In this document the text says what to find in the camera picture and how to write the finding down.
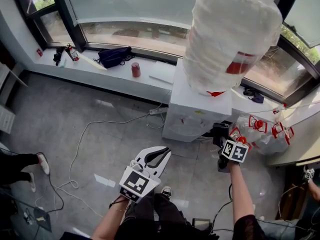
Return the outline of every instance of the black bag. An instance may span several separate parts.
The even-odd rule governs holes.
[[[102,50],[98,52],[99,59],[93,59],[95,62],[102,65],[106,68],[112,68],[117,65],[124,65],[127,61],[130,61],[135,57],[131,52],[131,47],[117,48]]]

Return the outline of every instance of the white shoe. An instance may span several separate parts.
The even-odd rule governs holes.
[[[31,177],[31,181],[30,181],[31,190],[34,193],[36,192],[36,183],[35,183],[35,176],[32,172],[30,172],[30,177]]]
[[[172,194],[171,187],[164,186],[163,189],[161,190],[161,194],[167,196],[168,198],[170,198],[171,194]]]
[[[50,174],[50,168],[49,168],[49,164],[48,164],[47,159],[45,158],[44,154],[43,153],[39,153],[37,156],[39,158],[39,163],[40,163],[44,173],[46,175],[49,175]]]

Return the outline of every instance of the red and white bottle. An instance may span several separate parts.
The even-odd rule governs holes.
[[[287,107],[287,104],[284,103],[284,104],[280,104],[279,106],[275,107],[272,112],[274,114],[278,114],[281,110],[285,109]]]
[[[70,50],[70,55],[74,59],[74,61],[75,62],[78,61],[79,60],[79,56],[78,56],[77,51],[72,46],[69,47],[69,50]]]

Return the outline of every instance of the window frame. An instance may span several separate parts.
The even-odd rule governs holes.
[[[80,24],[77,22],[76,16],[73,12],[71,3],[69,0],[54,0],[55,3],[49,5],[39,11],[36,11],[30,15],[26,15],[24,9],[22,8],[20,1],[15,0],[17,7],[25,20],[26,25],[28,26],[30,32],[34,36],[35,40],[38,42],[42,50],[46,48],[57,48],[66,46],[69,42],[47,42],[51,37],[46,30],[44,24],[40,20],[40,17],[52,12],[58,12],[62,19],[62,22],[72,40],[70,43],[74,46],[79,52],[83,52],[84,50],[93,50],[93,51],[101,51],[104,49],[114,49],[125,47],[124,45],[111,44],[111,43],[92,43],[88,42],[86,36],[81,29]],[[275,0],[277,6],[282,14],[283,23],[289,14],[292,6],[294,5],[296,0]],[[292,56],[297,62],[302,64],[308,73],[311,74],[312,79],[307,83],[302,85],[300,88],[294,91],[290,96],[283,97],[282,95],[256,83],[247,78],[243,78],[241,81],[241,86],[250,87],[257,89],[260,93],[265,95],[268,98],[271,98],[280,103],[286,103],[288,106],[295,104],[309,93],[311,93],[314,89],[320,86],[320,62],[316,65],[313,65],[308,58],[298,50],[292,43],[290,43],[285,37],[282,35],[279,38],[278,47],[287,52],[290,56]],[[182,58],[182,56],[160,52],[155,50],[149,50],[145,48],[139,48],[132,46],[132,52],[137,56],[152,60],[158,60],[167,62],[173,65],[177,64],[178,58]]]

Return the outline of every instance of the tile floor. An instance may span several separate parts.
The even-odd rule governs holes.
[[[43,75],[29,73],[24,80],[29,88],[18,89],[11,105],[16,114],[12,132],[10,135],[2,133],[1,141],[17,153],[43,152],[55,186],[69,181],[71,162],[89,122],[125,122],[156,108],[149,103]],[[148,120],[154,127],[162,125],[158,116],[150,116]],[[71,179],[78,182],[78,189],[70,184],[63,189],[104,215],[110,202],[117,197],[118,189],[117,185],[111,187],[97,182],[95,174],[118,183],[124,168],[138,152],[153,146],[168,146],[172,150],[173,155],[161,176],[162,185],[172,187],[172,201],[189,221],[192,218],[212,220],[228,201],[230,185],[230,176],[217,171],[217,147],[207,142],[162,139],[162,129],[149,127],[145,117],[126,124],[104,122],[89,125],[70,173]],[[55,195],[48,177],[38,165],[24,170],[34,173],[36,193],[32,193],[27,182],[20,181],[11,185],[13,194],[33,205],[43,195],[37,205],[46,211],[54,209]],[[242,171],[256,206],[256,215],[274,219],[284,186],[283,169],[265,167],[263,157],[249,153]],[[59,193],[64,208],[51,213],[52,233],[41,229],[37,239],[59,239],[64,231],[74,232],[74,228],[91,235],[101,218],[81,200],[62,191]],[[56,207],[61,205],[57,198]],[[12,221],[21,236],[33,239],[35,225],[27,226],[20,215],[12,216]],[[218,215],[214,228],[233,228],[231,205]],[[222,240],[232,238],[232,232],[217,233]]]

